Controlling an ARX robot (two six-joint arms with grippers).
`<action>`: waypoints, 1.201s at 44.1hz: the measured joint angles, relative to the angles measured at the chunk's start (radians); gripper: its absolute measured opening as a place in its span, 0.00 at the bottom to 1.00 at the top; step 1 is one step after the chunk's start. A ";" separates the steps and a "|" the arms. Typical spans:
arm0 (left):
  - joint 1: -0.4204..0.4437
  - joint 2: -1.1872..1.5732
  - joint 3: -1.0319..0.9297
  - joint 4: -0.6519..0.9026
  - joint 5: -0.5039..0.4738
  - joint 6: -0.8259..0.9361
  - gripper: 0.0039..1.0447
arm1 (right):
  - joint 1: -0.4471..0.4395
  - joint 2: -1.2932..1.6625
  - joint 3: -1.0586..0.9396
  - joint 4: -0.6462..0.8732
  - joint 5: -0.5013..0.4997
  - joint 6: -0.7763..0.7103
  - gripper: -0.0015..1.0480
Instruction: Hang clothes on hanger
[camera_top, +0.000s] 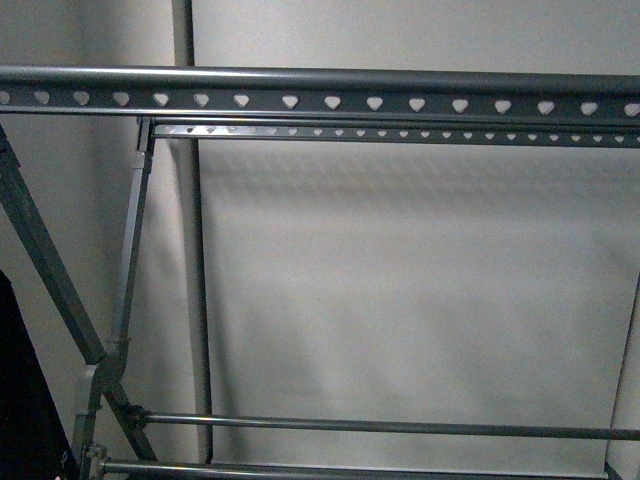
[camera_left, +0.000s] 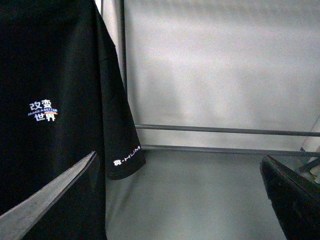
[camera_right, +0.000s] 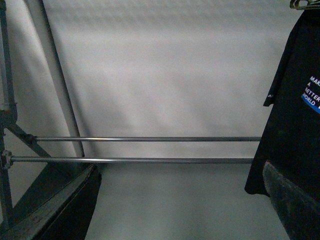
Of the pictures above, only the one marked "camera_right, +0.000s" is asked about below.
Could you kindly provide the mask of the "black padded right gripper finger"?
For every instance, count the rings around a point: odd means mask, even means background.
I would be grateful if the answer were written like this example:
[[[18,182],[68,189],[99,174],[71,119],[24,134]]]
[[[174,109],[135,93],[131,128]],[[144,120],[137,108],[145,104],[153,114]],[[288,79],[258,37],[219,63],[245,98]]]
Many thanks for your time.
[[[266,161],[264,186],[291,240],[320,238],[320,187]]]

